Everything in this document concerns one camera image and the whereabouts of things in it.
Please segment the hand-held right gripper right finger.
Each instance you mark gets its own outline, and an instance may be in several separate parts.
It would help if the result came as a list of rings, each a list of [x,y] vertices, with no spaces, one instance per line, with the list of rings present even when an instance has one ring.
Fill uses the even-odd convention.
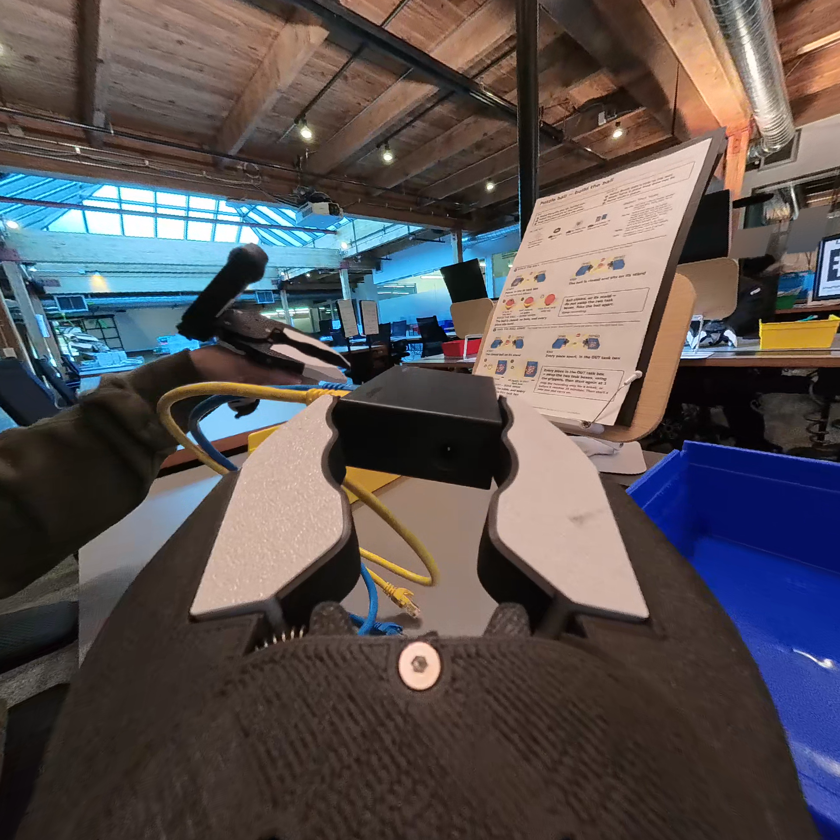
[[[650,611],[599,472],[572,437],[519,397],[501,397],[497,488],[478,578],[530,630],[559,637],[584,617],[642,625]]]

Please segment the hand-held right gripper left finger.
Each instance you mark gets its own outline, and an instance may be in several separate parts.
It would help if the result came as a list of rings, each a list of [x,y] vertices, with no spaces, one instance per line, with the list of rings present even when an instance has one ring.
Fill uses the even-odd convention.
[[[257,447],[238,471],[190,609],[209,621],[250,614],[309,623],[341,602],[361,557],[339,431],[327,394]]]

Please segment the black network switch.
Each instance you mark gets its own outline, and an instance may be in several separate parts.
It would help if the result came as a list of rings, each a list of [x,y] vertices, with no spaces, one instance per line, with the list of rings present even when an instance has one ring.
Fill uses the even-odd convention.
[[[509,467],[483,376],[396,366],[339,398],[331,420],[349,467],[478,489]]]

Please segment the person's left forearm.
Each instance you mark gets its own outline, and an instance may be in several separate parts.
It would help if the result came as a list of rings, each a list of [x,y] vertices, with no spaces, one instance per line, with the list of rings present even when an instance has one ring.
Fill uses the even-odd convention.
[[[15,595],[127,516],[176,441],[161,397],[201,381],[187,351],[102,378],[78,404],[1,436],[1,596]]]

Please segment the person's left hand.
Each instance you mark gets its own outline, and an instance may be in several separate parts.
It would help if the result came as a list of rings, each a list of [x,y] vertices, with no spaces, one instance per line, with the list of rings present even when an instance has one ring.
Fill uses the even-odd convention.
[[[315,384],[315,381],[307,377],[265,367],[217,345],[190,350],[187,355],[197,371],[199,382],[230,382],[275,388]]]

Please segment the large yellow plastic bin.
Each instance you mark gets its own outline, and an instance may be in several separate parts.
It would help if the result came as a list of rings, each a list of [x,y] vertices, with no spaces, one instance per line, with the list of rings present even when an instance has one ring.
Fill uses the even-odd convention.
[[[264,427],[250,433],[248,435],[247,443],[248,453],[252,454],[258,446],[262,445],[267,440],[270,435],[285,425],[286,423],[279,423],[277,425]],[[401,476],[395,474],[355,467],[347,468],[346,477],[350,483],[361,487],[363,490],[371,494],[401,478]]]

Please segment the skylight window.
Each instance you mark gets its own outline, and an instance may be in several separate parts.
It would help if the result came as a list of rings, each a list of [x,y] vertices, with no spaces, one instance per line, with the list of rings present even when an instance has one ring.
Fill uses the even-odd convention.
[[[289,208],[114,184],[3,173],[2,224],[51,233],[347,250],[356,226],[305,227]]]

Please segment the white ceiling projector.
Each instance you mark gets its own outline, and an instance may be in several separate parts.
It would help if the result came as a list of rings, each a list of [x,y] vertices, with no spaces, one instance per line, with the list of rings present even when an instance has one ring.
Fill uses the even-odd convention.
[[[326,230],[340,225],[344,214],[340,205],[328,194],[314,191],[301,198],[295,218],[298,227]]]

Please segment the blue plastic bin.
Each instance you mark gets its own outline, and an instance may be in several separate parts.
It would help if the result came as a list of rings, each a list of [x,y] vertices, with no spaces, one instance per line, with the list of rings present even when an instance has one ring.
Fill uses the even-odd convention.
[[[736,624],[816,827],[838,838],[838,463],[686,443],[628,494]]]

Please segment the printed instruction sheet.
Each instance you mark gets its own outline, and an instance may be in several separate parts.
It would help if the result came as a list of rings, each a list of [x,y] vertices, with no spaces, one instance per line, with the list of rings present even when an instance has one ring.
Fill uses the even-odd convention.
[[[723,129],[535,204],[473,375],[548,419],[629,427]]]

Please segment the small yellow bin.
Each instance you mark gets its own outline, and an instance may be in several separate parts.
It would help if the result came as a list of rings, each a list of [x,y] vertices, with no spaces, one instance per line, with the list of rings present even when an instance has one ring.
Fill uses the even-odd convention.
[[[764,352],[830,350],[837,335],[839,317],[808,317],[790,322],[760,322],[759,349]]]

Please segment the black steel column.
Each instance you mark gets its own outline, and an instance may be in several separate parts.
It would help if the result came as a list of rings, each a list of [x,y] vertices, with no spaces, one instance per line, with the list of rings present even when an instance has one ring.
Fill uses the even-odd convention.
[[[518,204],[524,237],[539,193],[539,10],[517,1]]]

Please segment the monitor with white screen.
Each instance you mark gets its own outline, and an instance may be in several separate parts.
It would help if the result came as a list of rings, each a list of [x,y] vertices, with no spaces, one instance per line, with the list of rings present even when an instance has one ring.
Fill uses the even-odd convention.
[[[813,301],[839,299],[839,235],[825,237],[816,250]]]

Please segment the silver air duct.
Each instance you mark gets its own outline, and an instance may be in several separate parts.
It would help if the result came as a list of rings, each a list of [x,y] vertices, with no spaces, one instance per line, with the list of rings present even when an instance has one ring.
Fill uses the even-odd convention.
[[[747,94],[765,159],[795,139],[771,1],[709,1]]]

